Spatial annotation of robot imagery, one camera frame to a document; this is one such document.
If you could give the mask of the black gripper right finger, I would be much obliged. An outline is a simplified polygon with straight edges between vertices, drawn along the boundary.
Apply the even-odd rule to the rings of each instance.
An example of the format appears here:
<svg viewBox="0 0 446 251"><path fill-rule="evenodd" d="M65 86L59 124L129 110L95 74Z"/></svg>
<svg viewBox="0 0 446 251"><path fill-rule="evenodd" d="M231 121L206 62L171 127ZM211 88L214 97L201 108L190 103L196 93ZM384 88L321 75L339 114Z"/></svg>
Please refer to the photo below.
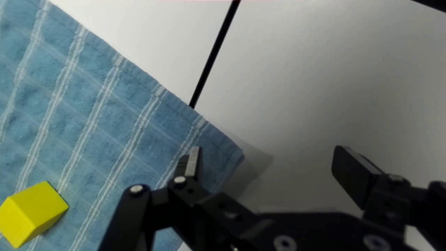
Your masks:
<svg viewBox="0 0 446 251"><path fill-rule="evenodd" d="M364 154L338 145L332 159L332 174L356 205L364 209L370 192L384 171Z"/></svg>

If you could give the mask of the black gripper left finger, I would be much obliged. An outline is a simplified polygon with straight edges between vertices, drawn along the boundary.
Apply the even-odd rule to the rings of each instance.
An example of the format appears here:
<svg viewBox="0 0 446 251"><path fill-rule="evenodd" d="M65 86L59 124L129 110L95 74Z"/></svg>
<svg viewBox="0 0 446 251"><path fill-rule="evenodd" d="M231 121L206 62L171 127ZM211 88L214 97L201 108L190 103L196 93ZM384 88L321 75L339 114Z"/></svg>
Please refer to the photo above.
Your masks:
<svg viewBox="0 0 446 251"><path fill-rule="evenodd" d="M199 168L201 166L201 147L193 146L187 154L179 159L175 168L175 182L185 184L187 178L199 180Z"/></svg>

